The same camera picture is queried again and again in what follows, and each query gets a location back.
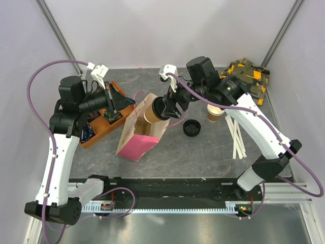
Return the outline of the camouflage folded cloth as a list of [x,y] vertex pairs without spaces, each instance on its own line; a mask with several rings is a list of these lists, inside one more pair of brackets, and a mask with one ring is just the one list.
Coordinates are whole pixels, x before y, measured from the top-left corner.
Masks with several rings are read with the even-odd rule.
[[255,65],[246,58],[231,62],[221,74],[221,78],[226,76],[237,77],[244,85],[246,85],[257,105],[262,106],[264,103],[266,89],[270,78],[270,71],[264,67]]

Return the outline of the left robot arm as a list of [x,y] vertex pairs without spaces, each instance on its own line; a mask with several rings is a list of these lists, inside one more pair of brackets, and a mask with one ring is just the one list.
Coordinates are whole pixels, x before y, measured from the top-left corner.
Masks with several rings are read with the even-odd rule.
[[109,178],[94,174],[82,186],[68,192],[73,157],[88,114],[101,109],[118,112],[135,101],[113,85],[109,89],[86,92],[83,83],[79,76],[65,77],[60,82],[60,99],[46,126],[50,138],[45,174],[35,200],[24,208],[26,214],[36,219],[75,225],[84,205],[96,197],[106,200],[111,196]]

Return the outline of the stacked brown paper cups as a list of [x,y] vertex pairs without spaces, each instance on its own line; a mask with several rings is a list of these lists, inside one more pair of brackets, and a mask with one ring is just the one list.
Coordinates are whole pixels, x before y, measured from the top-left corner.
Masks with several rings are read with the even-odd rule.
[[209,121],[217,122],[221,118],[223,113],[224,111],[219,107],[215,107],[210,104],[207,105],[207,118]]

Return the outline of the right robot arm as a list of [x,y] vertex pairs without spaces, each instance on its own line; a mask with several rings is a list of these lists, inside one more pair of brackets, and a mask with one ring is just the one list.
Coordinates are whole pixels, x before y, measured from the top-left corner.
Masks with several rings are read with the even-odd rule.
[[218,107],[232,117],[253,139],[261,150],[261,156],[237,179],[233,186],[233,196],[246,199],[251,190],[263,181],[274,179],[288,165],[290,159],[301,149],[298,139],[284,136],[256,106],[247,88],[234,76],[220,78],[211,59],[199,56],[186,64],[191,77],[183,81],[177,67],[167,64],[159,74],[163,82],[170,82],[168,93],[160,102],[159,116],[179,118],[188,109],[190,102],[201,100]]

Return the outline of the blue striped rolled tie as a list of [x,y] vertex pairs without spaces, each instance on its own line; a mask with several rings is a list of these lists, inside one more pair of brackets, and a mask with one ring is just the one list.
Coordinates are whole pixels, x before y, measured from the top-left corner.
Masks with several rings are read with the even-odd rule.
[[91,128],[90,124],[87,123],[82,129],[80,142],[85,143],[88,140],[90,140],[93,136],[95,136],[95,133],[94,133],[93,129]]

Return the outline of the white wrapped straw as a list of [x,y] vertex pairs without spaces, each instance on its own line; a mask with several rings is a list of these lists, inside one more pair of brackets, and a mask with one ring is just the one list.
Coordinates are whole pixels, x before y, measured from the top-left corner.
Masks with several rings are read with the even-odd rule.
[[239,159],[243,159],[247,157],[246,149],[244,146],[242,134],[240,131],[239,124],[236,120],[233,121],[233,129],[234,129],[234,139],[236,139],[236,151],[239,156]]
[[236,159],[238,156],[238,158],[241,160],[243,159],[243,154],[241,149],[241,143],[238,138],[239,134],[237,132],[237,126],[229,115],[225,117],[225,120],[227,122],[228,128],[233,139],[233,159]]

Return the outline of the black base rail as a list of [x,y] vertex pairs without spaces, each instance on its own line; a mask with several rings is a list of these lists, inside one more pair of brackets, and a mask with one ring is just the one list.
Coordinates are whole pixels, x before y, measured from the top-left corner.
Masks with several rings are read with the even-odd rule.
[[225,202],[250,204],[262,199],[255,186],[244,192],[234,188],[234,178],[121,178],[110,179],[105,195],[97,200],[119,207],[223,207]]

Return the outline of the brown paper cup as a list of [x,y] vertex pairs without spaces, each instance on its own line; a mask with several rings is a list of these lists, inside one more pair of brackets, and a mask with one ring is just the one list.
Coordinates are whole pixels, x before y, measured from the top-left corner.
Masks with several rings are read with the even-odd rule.
[[159,121],[165,121],[165,120],[158,119],[154,115],[153,110],[152,110],[152,104],[145,110],[144,119],[150,124],[153,124],[153,123],[156,123],[156,122],[159,122]]

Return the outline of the orange compartment tray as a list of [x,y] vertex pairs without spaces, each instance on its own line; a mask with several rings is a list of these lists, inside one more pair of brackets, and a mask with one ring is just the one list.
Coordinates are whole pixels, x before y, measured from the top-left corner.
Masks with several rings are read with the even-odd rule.
[[124,125],[126,118],[131,114],[131,112],[133,112],[133,110],[134,110],[133,106],[129,106],[121,110],[120,113],[122,114],[123,117],[111,125],[103,117],[103,113],[106,111],[106,109],[101,109],[97,112],[91,113],[92,118],[87,123],[90,124],[91,128],[95,133],[95,136],[93,136],[90,140],[88,140],[85,143],[80,142],[80,145],[84,149],[93,146],[95,143],[97,143],[99,140],[107,136],[109,133],[113,132],[118,127]]

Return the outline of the black cup lid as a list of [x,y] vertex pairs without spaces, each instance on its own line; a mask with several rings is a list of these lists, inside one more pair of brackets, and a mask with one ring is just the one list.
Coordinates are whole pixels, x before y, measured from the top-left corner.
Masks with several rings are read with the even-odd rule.
[[165,109],[165,104],[163,102],[163,97],[157,97],[152,102],[152,110],[154,115],[160,120],[168,120],[170,117],[163,117],[163,111]]
[[188,137],[195,137],[201,131],[201,124],[195,119],[188,119],[183,124],[183,132]]

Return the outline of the pink and cream paper bag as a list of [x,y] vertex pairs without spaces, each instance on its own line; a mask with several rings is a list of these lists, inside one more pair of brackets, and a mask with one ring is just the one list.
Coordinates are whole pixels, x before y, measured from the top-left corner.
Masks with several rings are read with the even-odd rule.
[[139,161],[139,159],[159,143],[167,128],[174,127],[184,121],[170,124],[170,120],[149,123],[145,112],[151,108],[157,95],[149,93],[143,101],[134,106],[134,111],[126,118],[116,154],[120,157]]

